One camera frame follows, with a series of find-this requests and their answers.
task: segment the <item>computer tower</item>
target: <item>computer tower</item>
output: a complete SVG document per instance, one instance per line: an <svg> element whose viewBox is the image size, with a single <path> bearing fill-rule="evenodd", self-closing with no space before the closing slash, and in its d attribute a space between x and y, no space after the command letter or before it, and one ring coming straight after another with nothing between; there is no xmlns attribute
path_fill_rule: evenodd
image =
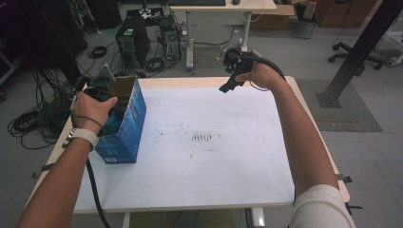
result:
<svg viewBox="0 0 403 228"><path fill-rule="evenodd" d="M150 44L143 17L126 17L115 38L125 67L144 67Z"/></svg>
<svg viewBox="0 0 403 228"><path fill-rule="evenodd" d="M180 54L180 43L177 30L170 30L164 33L165 40L165 56L167 60L179 60L181 58Z"/></svg>
<svg viewBox="0 0 403 228"><path fill-rule="evenodd" d="M161 18L160 33L161 38L159 41L163 44L166 60L175 61L181 59L178 27L176 27L172 15Z"/></svg>

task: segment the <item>hand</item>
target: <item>hand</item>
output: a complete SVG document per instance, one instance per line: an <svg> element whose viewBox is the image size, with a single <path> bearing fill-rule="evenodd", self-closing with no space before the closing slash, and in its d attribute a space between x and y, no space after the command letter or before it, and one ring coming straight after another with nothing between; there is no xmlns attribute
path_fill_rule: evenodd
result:
<svg viewBox="0 0 403 228"><path fill-rule="evenodd" d="M272 90L278 82L285 82L271 67L258 62L254 62L250 72L240 74L235 78L237 82L247 82L249 80L260 88L270 90Z"/></svg>
<svg viewBox="0 0 403 228"><path fill-rule="evenodd" d="M118 98L113 97L101 103L83 92L78 92L72 118L78 128L90 130L97 135L107 120L107 112L117 102Z"/></svg>

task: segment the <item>forearm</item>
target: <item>forearm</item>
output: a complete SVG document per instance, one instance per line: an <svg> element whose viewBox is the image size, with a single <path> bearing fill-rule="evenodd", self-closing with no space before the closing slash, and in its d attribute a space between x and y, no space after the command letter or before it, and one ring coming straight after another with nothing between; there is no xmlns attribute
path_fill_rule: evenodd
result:
<svg viewBox="0 0 403 228"><path fill-rule="evenodd" d="M338 188L335 171L323 141L292 88L278 81L272 92L278 107L297 196L318 184Z"/></svg>
<svg viewBox="0 0 403 228"><path fill-rule="evenodd" d="M35 191L18 227L69 226L90 147L80 138L70 143Z"/></svg>

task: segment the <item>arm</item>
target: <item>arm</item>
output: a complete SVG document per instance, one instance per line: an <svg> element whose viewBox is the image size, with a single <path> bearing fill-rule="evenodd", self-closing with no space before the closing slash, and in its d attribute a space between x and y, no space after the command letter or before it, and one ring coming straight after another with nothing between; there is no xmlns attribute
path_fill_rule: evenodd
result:
<svg viewBox="0 0 403 228"><path fill-rule="evenodd" d="M111 98L99 103L79 92L74 104L74 114L87 116L104 124L108 110L116 102L117 98ZM75 122L77 127L91 130L95 134L101 129L97 123L88 119L76 118ZM90 149L91 144L88 141L73 139L35 191L18 227L69 226Z"/></svg>
<svg viewBox="0 0 403 228"><path fill-rule="evenodd" d="M318 184L328 184L338 189L325 146L293 89L264 64L254 63L251 72L237 76L236 80L250 80L273 92L297 196Z"/></svg>

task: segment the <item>white watch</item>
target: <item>white watch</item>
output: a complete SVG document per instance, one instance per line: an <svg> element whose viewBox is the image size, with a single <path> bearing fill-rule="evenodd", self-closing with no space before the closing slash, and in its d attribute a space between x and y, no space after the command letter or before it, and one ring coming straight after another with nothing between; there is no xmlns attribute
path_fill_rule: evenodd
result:
<svg viewBox="0 0 403 228"><path fill-rule="evenodd" d="M82 138L87 140L92 145L91 149L94 148L98 141L98 137L94 132L82 128L72 128L68 133L65 142L63 142L62 147L66 148L74 138Z"/></svg>

